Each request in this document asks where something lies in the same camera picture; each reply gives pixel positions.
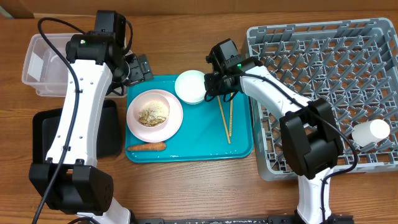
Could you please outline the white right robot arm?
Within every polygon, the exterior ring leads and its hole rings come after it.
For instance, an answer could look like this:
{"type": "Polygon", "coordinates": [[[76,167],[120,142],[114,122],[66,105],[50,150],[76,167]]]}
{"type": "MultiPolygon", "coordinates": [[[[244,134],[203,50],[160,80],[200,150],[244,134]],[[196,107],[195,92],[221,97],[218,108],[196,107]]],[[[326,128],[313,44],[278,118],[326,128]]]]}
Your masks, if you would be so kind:
{"type": "Polygon", "coordinates": [[[239,54],[231,39],[216,44],[205,60],[212,66],[205,75],[205,101],[242,93],[278,119],[283,156],[298,176],[298,222],[332,223],[329,183],[343,144],[330,104],[289,89],[260,60],[239,54]]]}

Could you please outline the white round bowl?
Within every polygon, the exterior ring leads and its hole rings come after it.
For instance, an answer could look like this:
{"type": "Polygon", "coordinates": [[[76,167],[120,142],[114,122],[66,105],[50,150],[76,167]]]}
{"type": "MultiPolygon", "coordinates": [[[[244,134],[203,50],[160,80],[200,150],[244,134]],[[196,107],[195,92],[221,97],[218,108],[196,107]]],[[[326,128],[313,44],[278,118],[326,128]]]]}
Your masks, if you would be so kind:
{"type": "Polygon", "coordinates": [[[187,70],[181,73],[175,81],[177,96],[187,104],[196,105],[205,97],[205,74],[198,70],[187,70]]]}

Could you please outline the pink bowl with food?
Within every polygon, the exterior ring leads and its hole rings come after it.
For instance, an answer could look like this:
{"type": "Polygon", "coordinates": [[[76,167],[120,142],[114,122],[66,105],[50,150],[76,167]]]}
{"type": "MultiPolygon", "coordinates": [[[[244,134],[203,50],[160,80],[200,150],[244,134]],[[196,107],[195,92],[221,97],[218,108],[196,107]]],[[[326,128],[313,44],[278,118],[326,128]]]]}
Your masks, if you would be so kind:
{"type": "Polygon", "coordinates": [[[143,93],[135,98],[133,100],[133,109],[133,115],[135,116],[137,122],[139,119],[139,114],[142,110],[155,111],[156,115],[166,116],[166,120],[168,120],[170,114],[169,101],[160,93],[155,92],[143,93]]]}

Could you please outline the white cup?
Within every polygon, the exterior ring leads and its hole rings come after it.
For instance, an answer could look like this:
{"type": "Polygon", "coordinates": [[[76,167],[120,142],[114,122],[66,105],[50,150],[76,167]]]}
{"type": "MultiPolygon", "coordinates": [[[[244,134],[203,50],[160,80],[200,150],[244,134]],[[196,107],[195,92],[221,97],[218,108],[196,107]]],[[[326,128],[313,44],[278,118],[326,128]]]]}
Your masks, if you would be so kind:
{"type": "Polygon", "coordinates": [[[357,124],[351,133],[353,141],[361,147],[378,143],[390,135],[389,125],[381,119],[357,124]]]}

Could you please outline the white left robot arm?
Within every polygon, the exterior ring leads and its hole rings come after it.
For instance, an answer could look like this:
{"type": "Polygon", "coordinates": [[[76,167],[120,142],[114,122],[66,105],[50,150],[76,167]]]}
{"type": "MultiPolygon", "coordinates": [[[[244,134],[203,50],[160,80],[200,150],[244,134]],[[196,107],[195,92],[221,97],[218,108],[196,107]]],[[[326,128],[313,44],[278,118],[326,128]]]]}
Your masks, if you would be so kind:
{"type": "Polygon", "coordinates": [[[116,11],[99,10],[95,27],[78,29],[60,54],[68,87],[53,143],[29,179],[40,205],[74,215],[77,222],[135,223],[114,198],[113,178],[97,167],[97,137],[104,98],[153,79],[145,55],[130,53],[131,23],[116,11]]]}

